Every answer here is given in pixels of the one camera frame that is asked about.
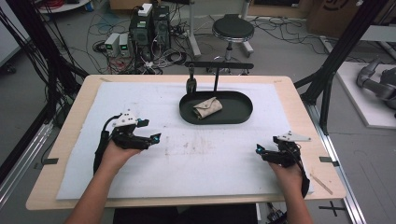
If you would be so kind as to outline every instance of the cardboard box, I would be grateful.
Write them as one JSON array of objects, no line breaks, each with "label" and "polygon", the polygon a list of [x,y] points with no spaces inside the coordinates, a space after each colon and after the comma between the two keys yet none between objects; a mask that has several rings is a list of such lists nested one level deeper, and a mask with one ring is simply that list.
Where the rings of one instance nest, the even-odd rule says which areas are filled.
[{"label": "cardboard box", "polygon": [[110,0],[111,9],[133,9],[141,7],[144,3],[151,3],[150,0]]},{"label": "cardboard box", "polygon": [[311,34],[340,37],[359,7],[356,0],[314,0],[306,29]]}]

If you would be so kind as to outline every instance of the stool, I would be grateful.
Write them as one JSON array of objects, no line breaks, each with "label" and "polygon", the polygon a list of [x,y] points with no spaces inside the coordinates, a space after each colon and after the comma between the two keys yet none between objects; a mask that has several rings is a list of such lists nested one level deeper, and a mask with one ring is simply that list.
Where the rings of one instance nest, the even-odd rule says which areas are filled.
[{"label": "stool", "polygon": [[233,43],[243,43],[248,41],[254,35],[254,27],[250,22],[240,19],[238,14],[227,14],[223,18],[215,21],[212,27],[212,32],[215,37],[228,41],[224,62],[229,63],[233,59],[240,63],[238,60],[231,57]]}]

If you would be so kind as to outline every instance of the electronic equipment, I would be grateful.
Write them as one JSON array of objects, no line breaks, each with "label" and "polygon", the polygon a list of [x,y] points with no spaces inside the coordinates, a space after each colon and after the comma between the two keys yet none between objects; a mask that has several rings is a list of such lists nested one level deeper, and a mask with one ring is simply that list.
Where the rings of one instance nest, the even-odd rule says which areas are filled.
[{"label": "electronic equipment", "polygon": [[151,49],[155,49],[154,24],[152,20],[152,10],[147,16],[139,16],[134,13],[131,18],[129,32],[133,41],[134,54],[136,59],[152,61],[153,54]]},{"label": "electronic equipment", "polygon": [[131,57],[131,41],[129,41],[129,34],[120,34],[120,53],[121,57]]},{"label": "electronic equipment", "polygon": [[164,49],[171,48],[169,6],[157,6],[153,11],[155,28],[155,40],[157,47]]},{"label": "electronic equipment", "polygon": [[120,34],[111,34],[105,42],[108,57],[117,57],[120,53]]}]

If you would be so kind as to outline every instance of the gray floor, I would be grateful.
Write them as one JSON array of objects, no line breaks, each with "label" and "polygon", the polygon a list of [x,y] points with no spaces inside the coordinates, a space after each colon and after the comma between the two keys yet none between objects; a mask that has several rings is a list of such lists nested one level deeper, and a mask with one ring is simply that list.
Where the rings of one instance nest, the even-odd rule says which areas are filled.
[{"label": "gray floor", "polygon": [[[100,67],[106,68],[106,59],[92,51],[92,44],[95,41],[106,39],[105,35],[94,35],[98,34],[98,31],[106,32],[105,28],[101,28],[98,23],[120,22],[119,26],[114,27],[114,32],[122,31],[129,24],[128,14],[115,14],[108,9],[107,4],[103,4],[91,13],[77,9],[60,13],[56,18],[68,46],[71,47],[73,56],[90,74],[99,74],[102,70],[98,71],[98,65],[93,65],[92,60],[83,51],[88,51]],[[288,25],[289,32],[299,34],[300,37],[309,35],[305,31],[304,21],[296,22],[298,23]],[[196,23],[196,28],[203,25],[196,34],[211,34],[212,23],[209,17],[198,18]],[[263,25],[262,28],[274,29],[270,25]],[[296,37],[296,35],[287,34],[285,28],[284,25],[282,29],[285,38]],[[316,72],[326,60],[327,54],[317,39],[305,40],[305,43],[310,43],[312,46],[291,44],[273,37],[273,35],[281,37],[279,27],[267,32],[256,29],[254,37],[249,41],[255,52],[249,58],[240,47],[235,46],[233,49],[235,58],[255,65],[250,71],[252,76],[288,76],[293,81],[297,81]],[[214,56],[223,55],[226,48],[225,42],[212,35],[198,35],[197,40],[203,53],[199,61],[211,61]],[[364,60],[368,62],[375,55],[380,55],[384,63],[394,63],[394,60],[375,43],[367,42],[359,43],[351,53],[353,58],[348,59],[352,62],[364,62]],[[0,124],[3,127],[0,135],[0,162],[4,161],[7,154],[18,143],[45,104],[44,84],[35,75],[27,58],[20,53],[11,62],[17,68],[17,73],[10,75],[1,71],[0,75],[0,92],[3,99],[0,110]],[[163,73],[187,74],[188,70],[183,66],[175,65],[163,69]],[[196,74],[207,75],[205,69],[196,69]],[[1,223],[62,223],[68,216],[69,210],[28,211],[25,208],[27,197],[40,173],[39,170],[34,169],[34,165],[39,162],[41,154],[50,145],[57,132],[59,132],[57,129],[53,131],[48,143],[43,146],[7,203],[0,210]],[[396,193],[394,191],[396,189],[394,175],[396,170],[394,168],[396,158],[394,134],[396,132],[366,128],[337,78],[334,79],[332,87],[329,132],[367,223],[393,223],[396,220]],[[343,210],[337,210],[334,213],[333,210],[319,208],[330,206],[329,201],[311,201],[307,204],[315,223],[350,222],[347,213]],[[344,207],[341,201],[333,201],[333,205]],[[283,203],[276,203],[275,206],[285,210]],[[106,210],[103,223],[111,223],[112,212],[112,209]],[[265,205],[262,206],[262,216],[263,218],[266,216]]]}]

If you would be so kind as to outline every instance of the wire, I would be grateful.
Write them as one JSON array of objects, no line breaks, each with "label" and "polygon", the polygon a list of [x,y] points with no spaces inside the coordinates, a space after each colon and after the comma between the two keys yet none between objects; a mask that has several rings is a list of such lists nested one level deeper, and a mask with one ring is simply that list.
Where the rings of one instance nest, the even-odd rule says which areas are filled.
[{"label": "wire", "polygon": [[[291,26],[297,28],[303,26],[298,21],[285,21],[283,18],[274,18],[274,17],[270,18],[269,20],[263,20],[260,19],[260,17],[256,17],[255,19],[250,21],[250,23],[253,23],[255,28],[263,30],[265,33],[267,33],[268,35],[272,36],[275,39],[283,40],[291,44],[308,45],[316,54],[328,54],[324,47],[323,47],[323,51],[317,51],[311,42],[306,42],[307,40],[311,40],[311,39],[320,41],[320,38],[318,36],[314,36],[314,35],[300,36],[299,33],[293,33],[290,31]],[[276,36],[275,34],[273,34],[274,31],[279,31],[280,36]],[[285,34],[294,35],[296,37],[286,38]]]}]

